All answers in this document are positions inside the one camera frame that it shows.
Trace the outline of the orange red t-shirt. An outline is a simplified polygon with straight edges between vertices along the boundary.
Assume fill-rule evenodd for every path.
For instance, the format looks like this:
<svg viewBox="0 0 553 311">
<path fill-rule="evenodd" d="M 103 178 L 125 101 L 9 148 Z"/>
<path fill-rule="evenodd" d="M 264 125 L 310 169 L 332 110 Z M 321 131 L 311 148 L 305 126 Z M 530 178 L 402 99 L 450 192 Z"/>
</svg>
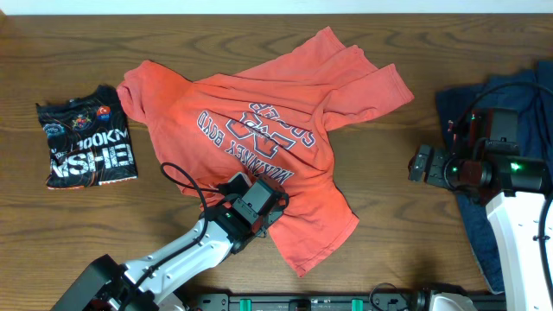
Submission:
<svg viewBox="0 0 553 311">
<path fill-rule="evenodd" d="M 126 115 L 145 124 L 156 157 L 215 187 L 242 172 L 268 175 L 290 197 L 270 228 L 284 261 L 306 275 L 336 251 L 359 220 L 334 184 L 332 130 L 381 117 L 413 94 L 393 65 L 322 29 L 292 52 L 233 75 L 189 81 L 150 60 L 117 89 Z"/>
</svg>

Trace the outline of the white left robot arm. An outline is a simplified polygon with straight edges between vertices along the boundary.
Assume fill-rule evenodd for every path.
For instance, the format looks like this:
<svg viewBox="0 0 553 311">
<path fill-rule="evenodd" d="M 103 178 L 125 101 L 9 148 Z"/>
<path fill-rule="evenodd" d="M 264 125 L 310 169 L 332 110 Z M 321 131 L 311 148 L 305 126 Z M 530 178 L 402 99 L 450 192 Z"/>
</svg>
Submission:
<svg viewBox="0 0 553 311">
<path fill-rule="evenodd" d="M 285 193 L 229 194 L 207 208 L 190 232 L 149 255 L 118 264 L 95 259 L 53 310 L 159 310 L 161 302 L 204 270 L 242 251 L 289 204 Z"/>
</svg>

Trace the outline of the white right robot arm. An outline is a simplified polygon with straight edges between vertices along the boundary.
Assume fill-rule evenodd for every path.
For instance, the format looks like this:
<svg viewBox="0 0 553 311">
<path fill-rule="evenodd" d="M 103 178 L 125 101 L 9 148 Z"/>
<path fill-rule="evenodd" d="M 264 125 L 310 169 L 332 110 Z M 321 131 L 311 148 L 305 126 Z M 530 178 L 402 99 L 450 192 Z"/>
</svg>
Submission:
<svg viewBox="0 0 553 311">
<path fill-rule="evenodd" d="M 422 145 L 408 170 L 411 181 L 471 195 L 485 207 L 508 310 L 552 309 L 552 231 L 547 223 L 552 182 L 545 161 L 493 153 L 466 158 Z"/>
</svg>

